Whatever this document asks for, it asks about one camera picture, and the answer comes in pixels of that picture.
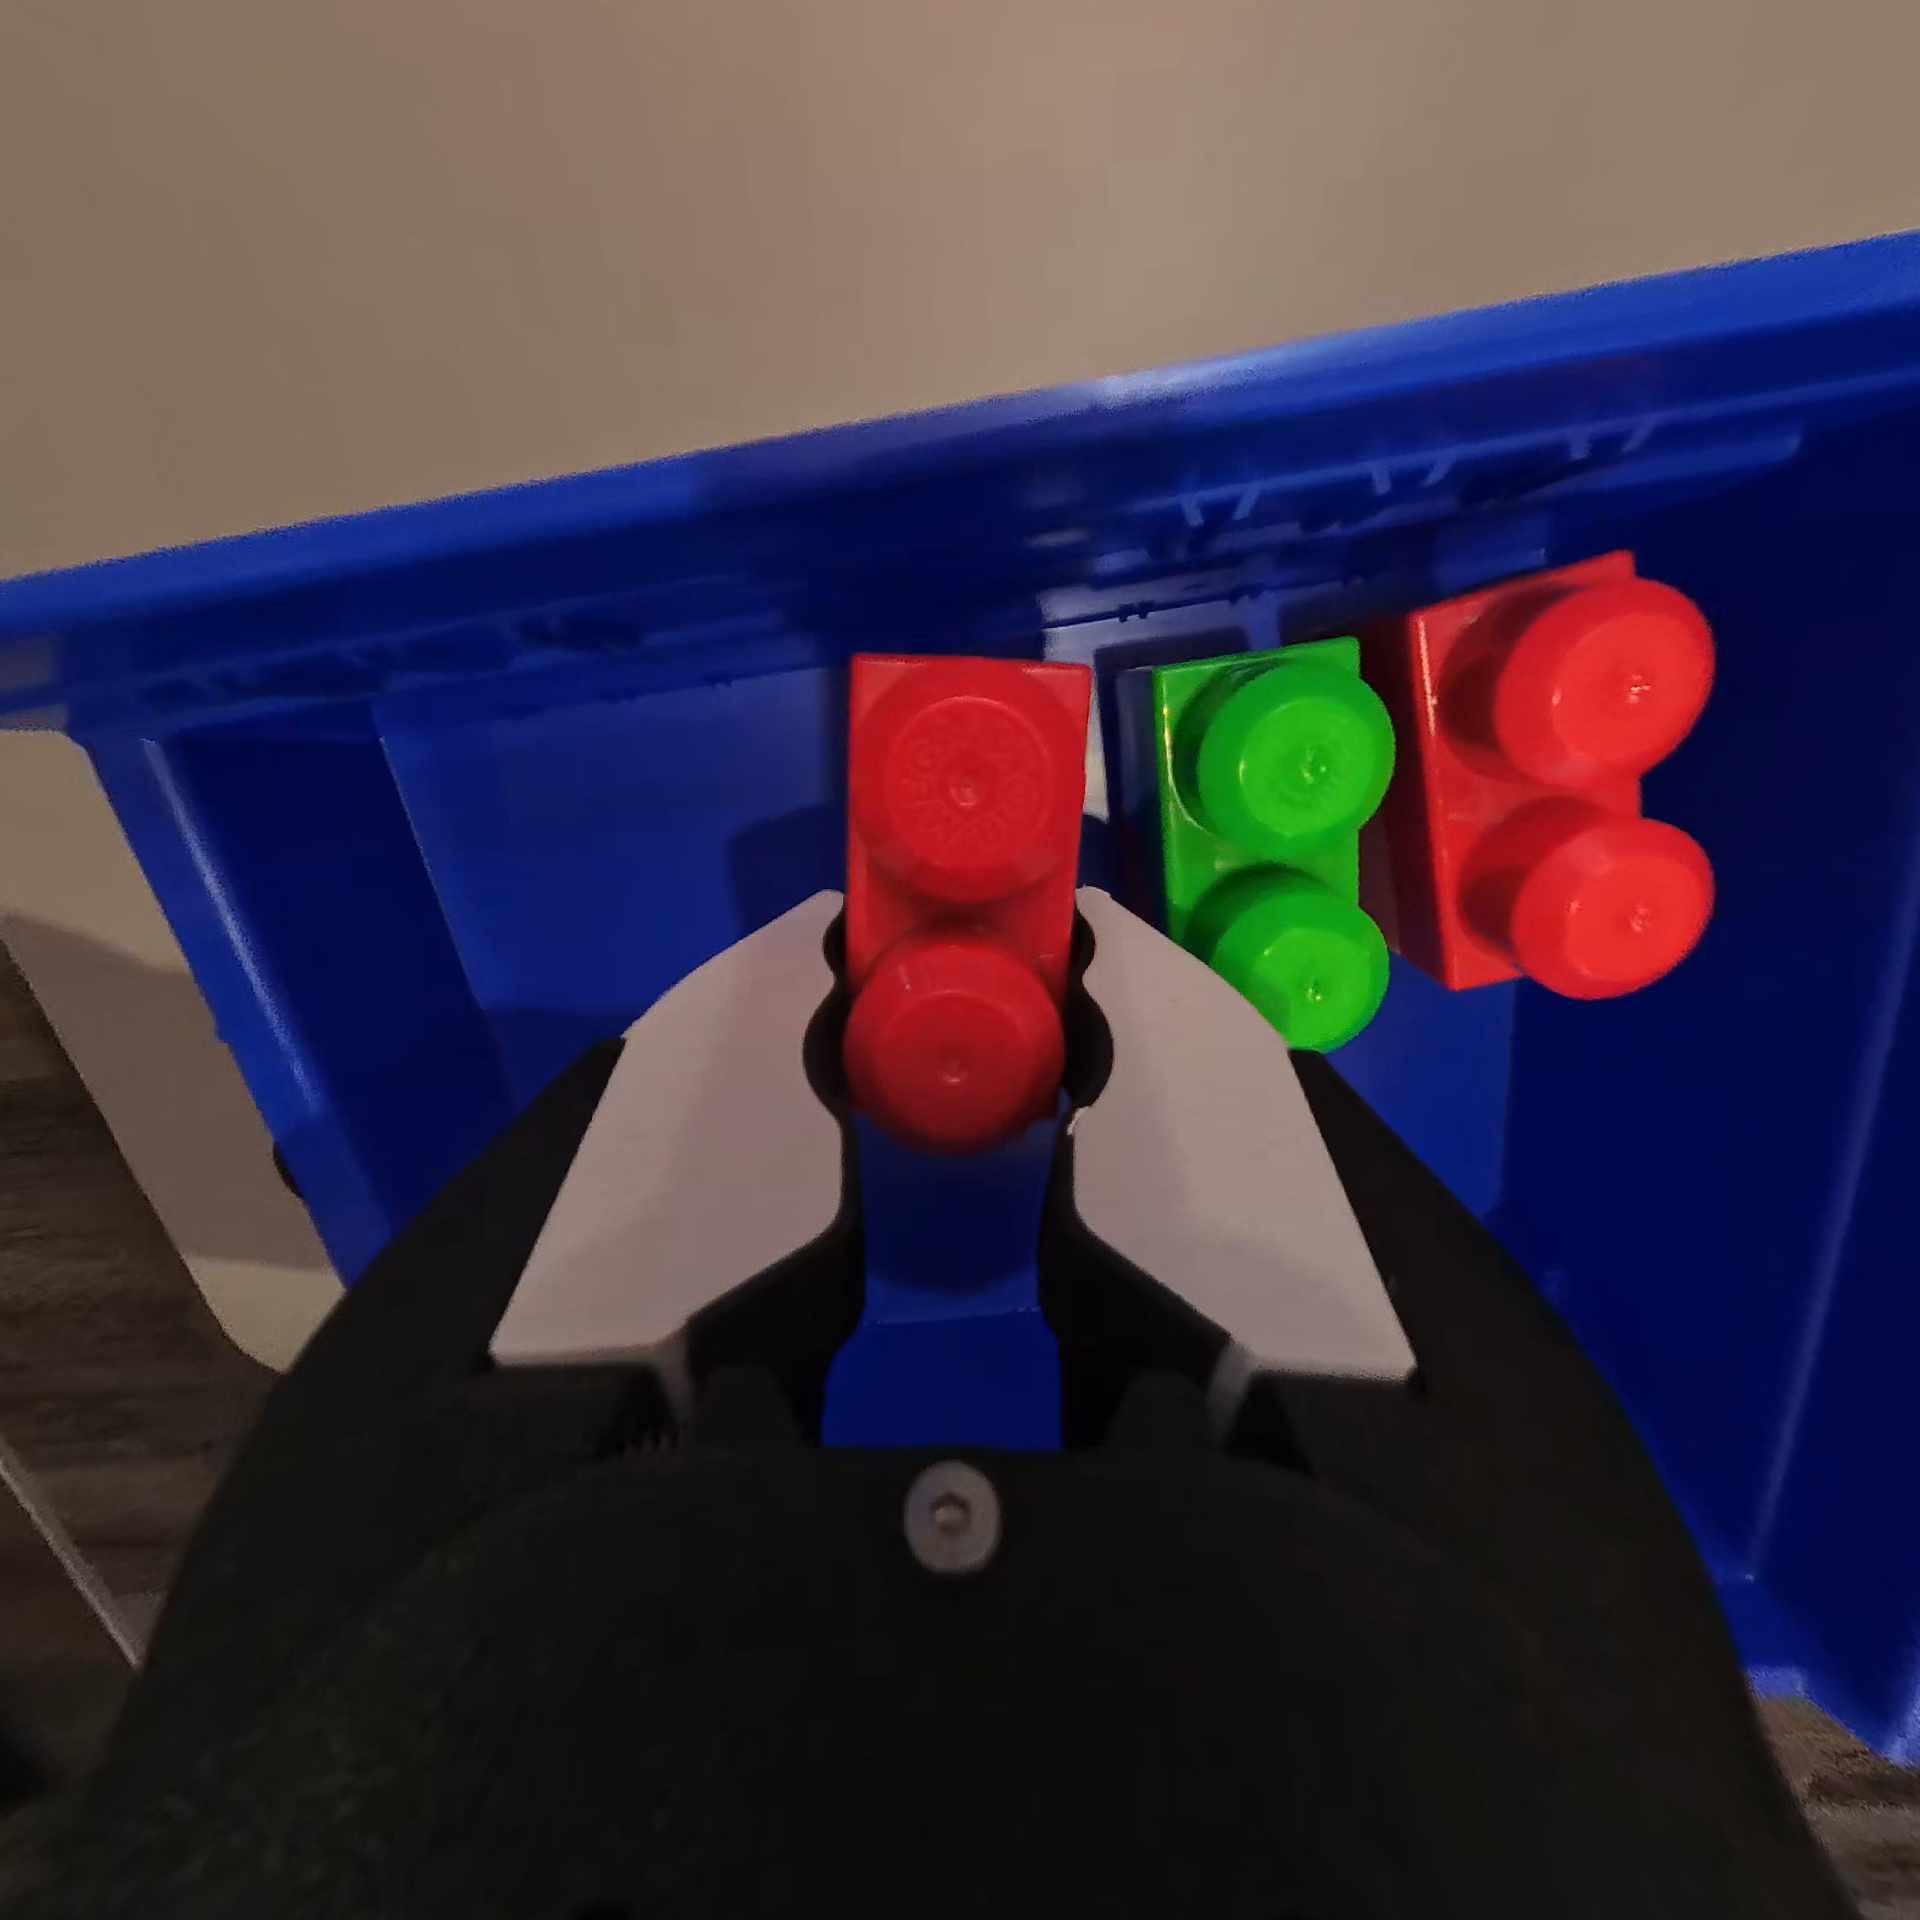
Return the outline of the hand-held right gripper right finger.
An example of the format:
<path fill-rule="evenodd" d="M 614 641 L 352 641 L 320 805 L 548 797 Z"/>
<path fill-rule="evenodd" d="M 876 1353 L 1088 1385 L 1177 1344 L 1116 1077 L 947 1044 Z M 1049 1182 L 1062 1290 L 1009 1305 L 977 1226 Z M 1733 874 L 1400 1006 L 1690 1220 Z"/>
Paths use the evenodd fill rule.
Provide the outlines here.
<path fill-rule="evenodd" d="M 1097 886 L 1074 899 L 1068 1112 L 1041 1214 L 1066 1426 L 1144 1377 L 1236 1426 L 1264 1384 L 1405 1390 L 1417 1360 L 1285 1038 Z"/>

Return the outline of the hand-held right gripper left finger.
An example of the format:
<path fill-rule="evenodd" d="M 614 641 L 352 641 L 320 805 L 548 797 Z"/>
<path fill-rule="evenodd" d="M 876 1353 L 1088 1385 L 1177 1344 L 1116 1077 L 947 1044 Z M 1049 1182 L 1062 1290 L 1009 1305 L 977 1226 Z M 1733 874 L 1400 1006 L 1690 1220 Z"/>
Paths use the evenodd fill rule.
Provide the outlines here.
<path fill-rule="evenodd" d="M 636 1364 L 682 1419 L 713 1374 L 760 1366 L 798 1418 L 826 1412 L 864 1298 L 857 1155 L 809 1069 L 844 908 L 808 897 L 629 1027 L 492 1336 L 496 1366 Z"/>

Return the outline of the blue plastic bin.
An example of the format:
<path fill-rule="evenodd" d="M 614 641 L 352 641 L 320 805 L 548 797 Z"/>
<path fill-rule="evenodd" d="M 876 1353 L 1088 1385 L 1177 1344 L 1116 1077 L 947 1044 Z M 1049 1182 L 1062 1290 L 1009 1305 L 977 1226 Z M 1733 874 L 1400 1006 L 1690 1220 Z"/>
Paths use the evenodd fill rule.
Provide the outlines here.
<path fill-rule="evenodd" d="M 1627 553 L 1709 620 L 1634 996 L 1394 960 L 1336 1068 L 1633 1411 L 1749 1670 L 1916 1762 L 1916 233 L 5 580 L 334 1272 L 683 974 L 846 882 L 849 660 L 1132 689 Z"/>

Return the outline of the green mega block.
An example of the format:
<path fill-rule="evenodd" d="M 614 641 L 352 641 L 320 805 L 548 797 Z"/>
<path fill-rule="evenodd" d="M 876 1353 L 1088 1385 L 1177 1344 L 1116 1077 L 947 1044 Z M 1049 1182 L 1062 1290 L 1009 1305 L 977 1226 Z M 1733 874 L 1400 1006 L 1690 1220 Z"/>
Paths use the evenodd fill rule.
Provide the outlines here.
<path fill-rule="evenodd" d="M 1304 641 L 1146 673 L 1169 938 L 1291 1049 L 1332 1052 L 1385 1000 L 1360 837 L 1397 771 L 1360 641 Z"/>

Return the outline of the long red mega block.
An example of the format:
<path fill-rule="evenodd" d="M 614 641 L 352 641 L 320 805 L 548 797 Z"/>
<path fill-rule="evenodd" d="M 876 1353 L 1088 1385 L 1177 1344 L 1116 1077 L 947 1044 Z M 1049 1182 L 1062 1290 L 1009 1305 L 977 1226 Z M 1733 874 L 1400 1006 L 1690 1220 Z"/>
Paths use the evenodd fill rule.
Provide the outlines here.
<path fill-rule="evenodd" d="M 994 1150 L 1066 1078 L 1093 675 L 857 656 L 849 698 L 849 1088 L 905 1146 Z"/>
<path fill-rule="evenodd" d="M 1616 552 L 1405 613 L 1377 652 L 1401 956 L 1451 993 L 1526 981 L 1573 1001 L 1678 970 L 1716 880 L 1641 786 L 1712 694 L 1696 603 Z"/>

